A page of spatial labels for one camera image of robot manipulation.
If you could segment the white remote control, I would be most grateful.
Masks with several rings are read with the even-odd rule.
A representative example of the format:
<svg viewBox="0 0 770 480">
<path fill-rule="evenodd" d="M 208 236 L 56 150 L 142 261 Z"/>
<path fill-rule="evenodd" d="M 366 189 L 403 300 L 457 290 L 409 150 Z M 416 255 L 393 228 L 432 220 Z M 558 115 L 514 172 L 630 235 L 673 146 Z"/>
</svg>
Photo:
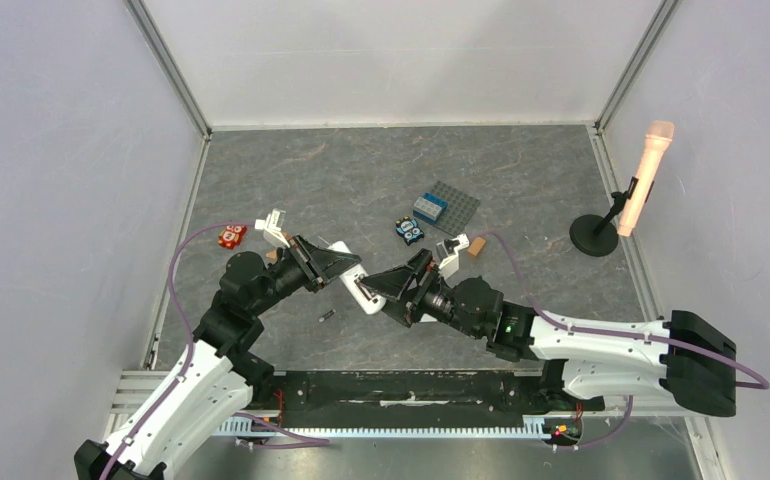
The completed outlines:
<svg viewBox="0 0 770 480">
<path fill-rule="evenodd" d="M 366 269 L 358 263 L 343 272 L 339 279 L 361 309 L 367 315 L 374 315 L 385 306 L 385 300 L 361 283 L 366 276 Z"/>
</svg>

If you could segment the black battery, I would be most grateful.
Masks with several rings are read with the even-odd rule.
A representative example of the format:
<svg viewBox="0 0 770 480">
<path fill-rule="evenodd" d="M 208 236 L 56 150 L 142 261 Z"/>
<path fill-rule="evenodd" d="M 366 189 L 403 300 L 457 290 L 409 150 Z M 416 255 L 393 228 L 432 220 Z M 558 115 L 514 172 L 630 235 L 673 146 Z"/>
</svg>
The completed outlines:
<svg viewBox="0 0 770 480">
<path fill-rule="evenodd" d="M 330 309 L 329 311 L 327 311 L 326 313 L 322 314 L 322 315 L 321 315 L 321 316 L 318 318 L 318 323 L 323 323 L 323 322 L 325 322 L 327 319 L 329 319 L 329 318 L 331 318 L 332 316 L 334 316 L 334 315 L 335 315 L 335 313 L 336 313 L 336 311 L 335 311 L 334 309 Z"/>
</svg>

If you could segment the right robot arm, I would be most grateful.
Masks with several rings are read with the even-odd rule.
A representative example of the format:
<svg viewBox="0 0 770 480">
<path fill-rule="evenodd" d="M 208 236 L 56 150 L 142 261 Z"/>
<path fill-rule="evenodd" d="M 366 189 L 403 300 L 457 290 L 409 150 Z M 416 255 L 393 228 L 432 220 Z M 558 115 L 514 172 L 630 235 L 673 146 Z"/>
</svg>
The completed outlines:
<svg viewBox="0 0 770 480">
<path fill-rule="evenodd" d="M 693 312 L 626 324 L 539 314 L 505 300 L 480 276 L 448 285 L 426 249 L 359 284 L 384 298 L 384 312 L 407 327 L 432 319 L 485 341 L 502 360 L 544 362 L 538 392 L 552 408 L 619 395 L 670 397 L 714 417 L 737 412 L 730 365 L 736 344 Z"/>
</svg>

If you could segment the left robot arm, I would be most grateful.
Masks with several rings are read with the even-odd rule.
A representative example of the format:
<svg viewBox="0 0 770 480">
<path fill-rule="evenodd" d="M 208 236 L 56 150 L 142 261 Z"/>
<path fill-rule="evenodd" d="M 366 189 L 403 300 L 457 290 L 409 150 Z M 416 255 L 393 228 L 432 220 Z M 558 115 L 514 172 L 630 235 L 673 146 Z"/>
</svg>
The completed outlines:
<svg viewBox="0 0 770 480">
<path fill-rule="evenodd" d="M 360 262 L 301 236 L 271 264 L 251 251 L 233 255 L 176 366 L 107 440 L 78 448 L 78 477 L 173 478 L 226 420 L 274 398 L 273 366 L 250 351 L 264 330 L 261 314 L 300 289 L 324 289 Z"/>
</svg>

